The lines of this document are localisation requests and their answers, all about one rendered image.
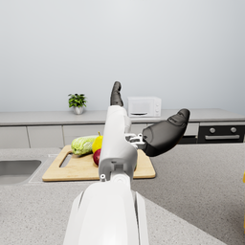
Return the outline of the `white microwave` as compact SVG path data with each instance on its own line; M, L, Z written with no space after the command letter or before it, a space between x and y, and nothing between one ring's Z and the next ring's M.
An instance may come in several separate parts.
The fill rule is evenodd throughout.
M155 118L161 116L162 100L157 97L128 97L130 117Z

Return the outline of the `potted green plant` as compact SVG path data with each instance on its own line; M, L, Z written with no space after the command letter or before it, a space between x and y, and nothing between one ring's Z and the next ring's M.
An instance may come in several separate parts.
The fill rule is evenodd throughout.
M87 98L84 94L69 94L68 95L68 103L69 107L74 110L76 115L80 115L83 113L84 108L86 107Z

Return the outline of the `wooden cutting board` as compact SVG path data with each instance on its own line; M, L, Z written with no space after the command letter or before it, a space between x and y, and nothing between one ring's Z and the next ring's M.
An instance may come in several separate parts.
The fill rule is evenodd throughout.
M134 179L150 179L156 176L150 159L142 150L138 150L137 167ZM54 161L42 176L45 182L99 180L99 168L93 161L93 155L77 156L69 145L62 148Z

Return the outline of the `grey kitchen cabinet run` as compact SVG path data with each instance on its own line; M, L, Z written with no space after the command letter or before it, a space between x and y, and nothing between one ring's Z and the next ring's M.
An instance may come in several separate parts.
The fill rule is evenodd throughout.
M80 136L102 132L106 112L71 111L0 113L0 148L64 147ZM245 125L245 116L222 109L192 109L181 142L198 144L200 125Z

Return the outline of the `green cabbage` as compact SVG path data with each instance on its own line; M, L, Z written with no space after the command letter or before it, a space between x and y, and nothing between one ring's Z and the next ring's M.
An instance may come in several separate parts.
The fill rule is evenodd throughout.
M95 135L75 138L71 143L72 152L75 155L90 154L92 152L92 144L95 140Z

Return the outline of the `red apple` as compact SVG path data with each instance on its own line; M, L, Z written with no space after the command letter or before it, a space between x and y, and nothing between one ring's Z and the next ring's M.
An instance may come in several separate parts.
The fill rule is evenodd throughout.
M94 160L94 163L98 166L99 165L99 162L100 162L100 151L101 151L101 148L99 148L97 151L95 151L95 153L93 154L93 160Z

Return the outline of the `yellow pear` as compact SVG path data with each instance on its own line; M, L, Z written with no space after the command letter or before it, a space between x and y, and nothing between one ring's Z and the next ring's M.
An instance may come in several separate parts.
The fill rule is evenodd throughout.
M101 149L102 139L103 139L103 136L101 134L99 134L99 136L95 139L95 141L92 144L92 151L93 152L96 152L98 149Z

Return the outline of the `black built-in oven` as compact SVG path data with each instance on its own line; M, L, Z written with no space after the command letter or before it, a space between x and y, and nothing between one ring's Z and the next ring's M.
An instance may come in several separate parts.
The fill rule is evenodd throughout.
M245 125L200 125L197 143L242 143L244 141L244 137Z

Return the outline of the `steel sink basin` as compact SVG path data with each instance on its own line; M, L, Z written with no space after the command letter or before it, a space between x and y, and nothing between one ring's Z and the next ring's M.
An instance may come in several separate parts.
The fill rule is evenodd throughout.
M40 160L0 161L0 185L27 181L41 165Z

